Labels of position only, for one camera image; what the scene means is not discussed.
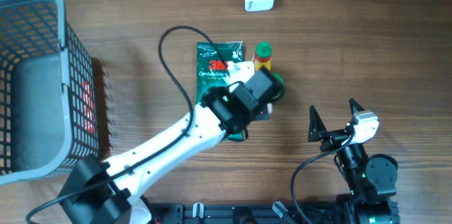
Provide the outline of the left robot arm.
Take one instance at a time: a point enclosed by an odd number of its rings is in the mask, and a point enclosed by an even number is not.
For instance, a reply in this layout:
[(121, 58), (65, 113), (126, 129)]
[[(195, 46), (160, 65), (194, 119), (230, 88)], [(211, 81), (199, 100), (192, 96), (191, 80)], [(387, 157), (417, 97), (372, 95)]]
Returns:
[(267, 68), (242, 62), (232, 82), (213, 86), (177, 123), (145, 143), (103, 162), (79, 160), (60, 196), (72, 223), (149, 223), (143, 194), (191, 156), (239, 134), (283, 89)]

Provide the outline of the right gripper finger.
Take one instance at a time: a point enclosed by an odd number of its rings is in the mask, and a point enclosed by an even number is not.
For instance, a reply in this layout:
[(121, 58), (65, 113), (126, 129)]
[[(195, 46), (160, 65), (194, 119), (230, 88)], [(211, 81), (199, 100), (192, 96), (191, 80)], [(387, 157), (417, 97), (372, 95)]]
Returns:
[(327, 137), (328, 130), (322, 122), (319, 113), (314, 105), (309, 108), (309, 133), (308, 142), (324, 140)]
[(349, 105), (352, 114), (364, 111), (364, 108), (354, 98), (349, 99)]

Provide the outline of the red sriracha sauce bottle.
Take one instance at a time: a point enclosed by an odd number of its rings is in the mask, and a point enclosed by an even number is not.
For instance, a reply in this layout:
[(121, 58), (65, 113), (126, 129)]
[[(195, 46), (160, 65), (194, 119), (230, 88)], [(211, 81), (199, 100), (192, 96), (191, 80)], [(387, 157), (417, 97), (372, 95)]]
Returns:
[(255, 71), (258, 71), (262, 67), (266, 67), (268, 70), (271, 70), (271, 57), (271, 45), (268, 42), (258, 43), (252, 59)]

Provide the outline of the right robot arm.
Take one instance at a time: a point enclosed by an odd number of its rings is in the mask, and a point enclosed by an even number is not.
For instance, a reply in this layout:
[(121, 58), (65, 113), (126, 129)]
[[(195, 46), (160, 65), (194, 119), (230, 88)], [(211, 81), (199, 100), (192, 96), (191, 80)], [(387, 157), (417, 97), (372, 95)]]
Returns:
[(329, 131), (317, 109), (309, 108), (309, 142), (319, 141), (320, 151), (334, 152), (334, 162), (350, 192), (332, 202), (307, 206), (313, 223), (396, 224), (400, 222), (396, 195), (398, 163), (389, 155), (369, 156), (364, 143), (379, 127), (379, 118), (350, 99), (351, 120), (344, 129)]

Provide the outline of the green 3M gloves package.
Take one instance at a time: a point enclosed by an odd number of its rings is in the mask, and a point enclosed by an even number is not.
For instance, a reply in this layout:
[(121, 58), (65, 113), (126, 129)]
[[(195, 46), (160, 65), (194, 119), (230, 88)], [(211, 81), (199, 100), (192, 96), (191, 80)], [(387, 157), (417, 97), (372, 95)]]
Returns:
[[(244, 61), (242, 41), (221, 42), (215, 46), (225, 62)], [(227, 67), (221, 62), (217, 52), (209, 42), (197, 43), (196, 55), (196, 102), (212, 87), (227, 86), (224, 77), (228, 75)]]

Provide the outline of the green lid jar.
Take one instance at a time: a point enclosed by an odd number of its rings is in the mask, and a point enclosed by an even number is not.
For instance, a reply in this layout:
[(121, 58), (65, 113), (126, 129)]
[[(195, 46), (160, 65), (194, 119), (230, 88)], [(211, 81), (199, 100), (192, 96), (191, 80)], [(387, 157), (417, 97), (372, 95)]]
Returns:
[(278, 101), (279, 99), (281, 99), (284, 94), (285, 94), (285, 87), (284, 87), (284, 80), (281, 77), (280, 74), (273, 72), (273, 76), (277, 79), (278, 81), (278, 91), (276, 93), (276, 95), (272, 98), (272, 101)]

